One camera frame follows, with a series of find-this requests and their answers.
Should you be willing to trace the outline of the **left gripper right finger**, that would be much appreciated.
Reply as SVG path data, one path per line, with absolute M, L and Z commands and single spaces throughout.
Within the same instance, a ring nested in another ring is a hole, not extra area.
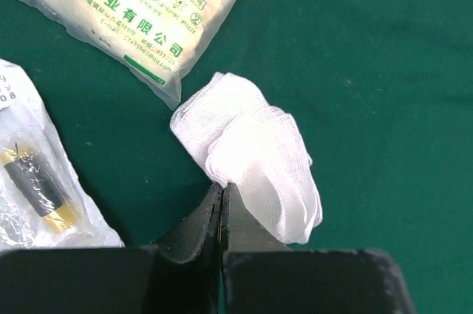
M 247 210 L 234 184 L 223 192 L 221 214 L 227 313 L 415 313 L 387 253 L 292 250 Z

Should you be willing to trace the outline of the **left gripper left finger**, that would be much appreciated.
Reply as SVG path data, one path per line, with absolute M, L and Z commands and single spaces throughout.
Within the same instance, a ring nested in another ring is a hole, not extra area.
M 2 313 L 217 313 L 222 189 L 151 245 L 9 250 Z

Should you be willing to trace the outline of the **white gauze pad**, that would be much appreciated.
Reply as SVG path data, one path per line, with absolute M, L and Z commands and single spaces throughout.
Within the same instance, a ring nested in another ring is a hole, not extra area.
M 293 116 L 253 82 L 216 73 L 175 110 L 170 129 L 212 182 L 237 187 L 272 236 L 308 243 L 323 220 L 313 160 Z

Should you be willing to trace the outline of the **suture packet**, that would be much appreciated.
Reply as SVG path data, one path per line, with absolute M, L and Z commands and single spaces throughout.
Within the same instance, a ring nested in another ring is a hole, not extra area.
M 1 250 L 121 248 L 27 73 L 1 61 Z

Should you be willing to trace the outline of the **dark green surgical cloth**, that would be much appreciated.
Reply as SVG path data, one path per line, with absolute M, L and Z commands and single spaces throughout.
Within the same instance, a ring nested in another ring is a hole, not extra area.
M 17 0 L 1 0 L 1 57 L 126 245 L 199 205 L 207 176 L 123 64 Z M 296 120 L 324 212 L 310 248 L 380 248 L 419 313 L 472 311 L 472 0 L 237 0 L 183 98 L 216 72 Z

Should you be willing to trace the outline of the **far glove packet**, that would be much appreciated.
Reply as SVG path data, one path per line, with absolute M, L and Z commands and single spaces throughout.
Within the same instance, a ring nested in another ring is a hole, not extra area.
M 126 65 L 171 109 L 236 0 L 19 0 Z

